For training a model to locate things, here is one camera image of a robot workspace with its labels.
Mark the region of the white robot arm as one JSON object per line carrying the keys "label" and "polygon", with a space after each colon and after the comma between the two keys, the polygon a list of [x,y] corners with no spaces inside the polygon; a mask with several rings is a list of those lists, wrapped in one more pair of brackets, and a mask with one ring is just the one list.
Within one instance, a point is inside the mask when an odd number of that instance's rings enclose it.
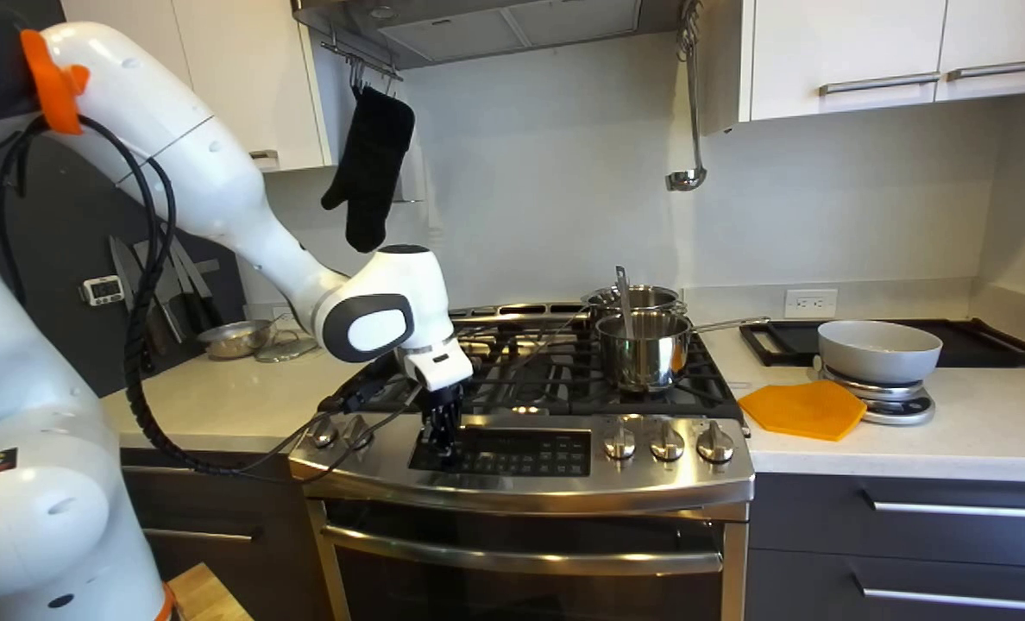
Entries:
{"label": "white robot arm", "polygon": [[[0,168],[56,135],[147,218],[128,307],[124,371],[141,371],[154,283],[180,230],[252,262],[318,344],[346,363],[392,351],[436,399],[472,375],[439,258],[386,246],[353,274],[323,268],[276,221],[262,172],[209,107],[154,55],[96,21],[50,24],[0,0]],[[172,621],[96,394],[21,307],[0,258],[0,621]]]}

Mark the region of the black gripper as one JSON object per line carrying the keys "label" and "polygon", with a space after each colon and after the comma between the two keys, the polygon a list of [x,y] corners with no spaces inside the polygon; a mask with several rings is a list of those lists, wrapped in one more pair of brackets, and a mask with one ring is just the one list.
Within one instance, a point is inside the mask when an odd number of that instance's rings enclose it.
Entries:
{"label": "black gripper", "polygon": [[442,446],[454,452],[463,434],[463,383],[472,375],[469,356],[454,337],[426,348],[407,348],[402,371],[419,385],[419,452],[439,454]]}

